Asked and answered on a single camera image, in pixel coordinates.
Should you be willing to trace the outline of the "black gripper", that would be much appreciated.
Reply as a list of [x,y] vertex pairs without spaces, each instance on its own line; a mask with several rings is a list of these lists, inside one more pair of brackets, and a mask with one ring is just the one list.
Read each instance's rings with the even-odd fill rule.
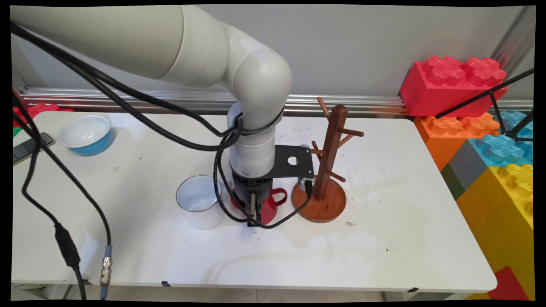
[[[245,209],[248,227],[262,227],[262,204],[272,193],[273,179],[248,179],[232,173],[232,193],[237,198],[240,207]],[[251,206],[251,196],[254,195],[254,207]]]

